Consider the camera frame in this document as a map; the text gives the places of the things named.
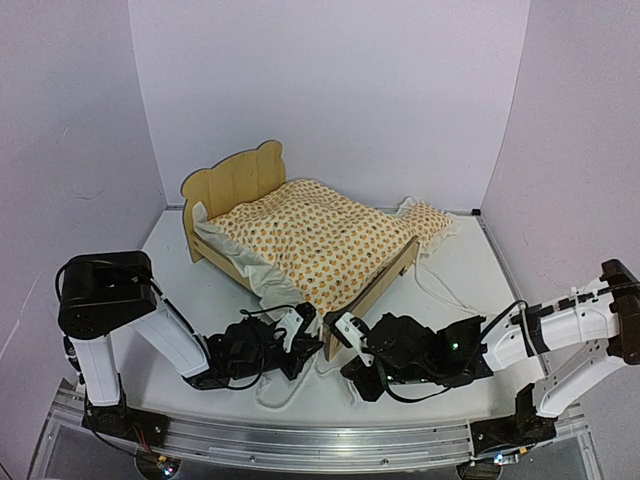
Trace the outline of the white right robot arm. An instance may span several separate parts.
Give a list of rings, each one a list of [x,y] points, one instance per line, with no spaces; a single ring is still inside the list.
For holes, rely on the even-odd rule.
[[[360,398],[388,395],[403,404],[416,398],[395,385],[433,384],[440,394],[529,358],[578,345],[573,358],[532,386],[533,405],[509,414],[503,433],[524,443],[583,393],[624,366],[639,362],[639,280],[618,259],[602,274],[556,300],[530,305],[516,300],[496,315],[476,315],[434,331],[414,318],[385,314],[373,326],[350,312],[328,323],[331,333],[356,357],[341,374]]]

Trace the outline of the duck print mattress cushion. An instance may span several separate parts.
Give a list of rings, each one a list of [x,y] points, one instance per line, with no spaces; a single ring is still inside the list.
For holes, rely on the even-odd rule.
[[[417,236],[409,224],[313,180],[295,180],[217,217],[199,202],[194,228],[230,258],[270,310],[311,303],[320,316],[347,307]]]

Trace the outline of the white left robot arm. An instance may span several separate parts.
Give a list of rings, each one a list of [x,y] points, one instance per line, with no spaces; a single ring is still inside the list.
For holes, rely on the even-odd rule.
[[[140,250],[79,255],[55,277],[58,325],[70,363],[80,373],[94,417],[114,437],[134,428],[125,408],[111,335],[124,327],[137,332],[193,389],[243,391],[272,370],[296,379],[322,347],[308,333],[316,318],[310,303],[277,305],[280,319],[267,324],[261,311],[222,334],[198,333],[156,283],[152,263]]]

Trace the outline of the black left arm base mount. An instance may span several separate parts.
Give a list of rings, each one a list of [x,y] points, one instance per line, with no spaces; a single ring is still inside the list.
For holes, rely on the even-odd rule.
[[[168,433],[169,417],[129,407],[125,395],[116,405],[106,407],[93,405],[85,396],[82,426],[100,435],[162,447]]]

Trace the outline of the wooden pet bed frame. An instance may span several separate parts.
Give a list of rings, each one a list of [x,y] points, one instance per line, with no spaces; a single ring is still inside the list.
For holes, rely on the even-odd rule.
[[[196,263],[206,259],[246,290],[251,289],[250,282],[237,271],[230,258],[198,236],[192,210],[201,202],[210,216],[217,217],[239,204],[253,202],[276,190],[286,182],[282,150],[280,142],[266,141],[255,149],[229,156],[211,168],[194,171],[181,186],[185,199],[183,226],[191,260]],[[395,278],[406,273],[418,253],[419,238],[415,236],[347,306],[347,310],[363,317]]]

